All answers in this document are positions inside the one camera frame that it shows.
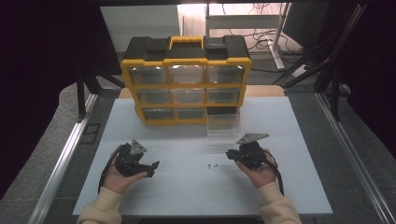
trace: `gray floor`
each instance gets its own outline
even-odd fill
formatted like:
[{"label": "gray floor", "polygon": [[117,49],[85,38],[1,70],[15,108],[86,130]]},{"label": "gray floor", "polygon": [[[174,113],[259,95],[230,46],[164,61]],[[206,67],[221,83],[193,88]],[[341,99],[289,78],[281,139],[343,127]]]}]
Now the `gray floor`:
[{"label": "gray floor", "polygon": [[[275,69],[268,54],[252,56],[253,67]],[[247,84],[272,84],[280,74],[252,71]],[[286,89],[309,152],[317,167],[333,215],[302,217],[304,223],[382,223],[345,151],[312,91],[315,76]],[[94,157],[106,118],[120,89],[105,80],[92,116],[82,135],[45,223],[74,223],[71,216]],[[78,118],[76,86],[64,89],[59,108],[30,160],[0,202],[0,223],[27,223]],[[347,98],[340,98],[340,118],[347,133],[388,201],[396,211],[396,161],[370,129],[354,114]]]}]

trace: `sleeve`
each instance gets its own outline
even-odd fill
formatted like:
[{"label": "sleeve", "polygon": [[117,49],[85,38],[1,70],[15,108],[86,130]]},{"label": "sleeve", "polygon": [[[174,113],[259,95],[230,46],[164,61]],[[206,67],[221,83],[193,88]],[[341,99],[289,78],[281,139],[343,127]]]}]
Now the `sleeve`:
[{"label": "sleeve", "polygon": [[79,215],[77,224],[121,224],[119,213],[122,195],[103,187],[93,203],[87,204]]},{"label": "sleeve", "polygon": [[257,189],[263,199],[262,220],[266,224],[294,224],[301,223],[300,217],[291,202],[284,197],[276,182]]}]

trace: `white table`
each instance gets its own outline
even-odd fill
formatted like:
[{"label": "white table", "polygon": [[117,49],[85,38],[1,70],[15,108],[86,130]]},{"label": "white table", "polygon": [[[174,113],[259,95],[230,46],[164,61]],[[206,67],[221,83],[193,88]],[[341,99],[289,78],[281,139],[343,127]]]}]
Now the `white table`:
[{"label": "white table", "polygon": [[[299,214],[331,214],[332,209],[306,148],[287,97],[246,98],[241,108],[242,133],[269,133],[259,141],[279,164],[286,196]],[[132,99],[116,100],[73,215],[97,196],[100,174],[111,152],[136,139],[148,152],[140,161],[160,161],[152,178],[129,187],[120,212],[134,217],[255,217],[261,198],[227,159],[238,145],[214,146],[206,141],[206,126],[145,125]]]}]

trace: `hand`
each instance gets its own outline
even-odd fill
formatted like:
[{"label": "hand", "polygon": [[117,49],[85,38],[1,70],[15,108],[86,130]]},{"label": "hand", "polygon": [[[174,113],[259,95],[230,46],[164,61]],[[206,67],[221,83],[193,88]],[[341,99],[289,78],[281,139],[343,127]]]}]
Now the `hand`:
[{"label": "hand", "polygon": [[114,166],[115,160],[116,158],[114,158],[107,171],[106,178],[103,183],[104,188],[110,189],[118,194],[123,194],[128,186],[148,175],[147,172],[143,172],[137,175],[123,176]]},{"label": "hand", "polygon": [[[268,154],[270,152],[269,149],[264,149],[266,151],[265,157],[266,159],[271,162],[272,164],[276,165],[273,158]],[[256,189],[259,189],[260,187],[267,185],[269,183],[275,182],[276,181],[276,175],[274,171],[269,167],[267,164],[262,165],[259,169],[257,170],[249,170],[246,165],[244,165],[240,161],[235,162],[236,165],[239,167],[239,169],[244,172],[249,178],[251,183]]]}]

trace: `yellow handle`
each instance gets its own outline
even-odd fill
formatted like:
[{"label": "yellow handle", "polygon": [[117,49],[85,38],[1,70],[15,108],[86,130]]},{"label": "yellow handle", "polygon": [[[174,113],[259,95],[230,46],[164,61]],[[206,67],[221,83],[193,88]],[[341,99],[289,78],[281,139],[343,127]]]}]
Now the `yellow handle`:
[{"label": "yellow handle", "polygon": [[173,47],[174,43],[201,43],[201,48],[204,48],[204,37],[201,35],[188,36],[172,36],[169,49]]}]

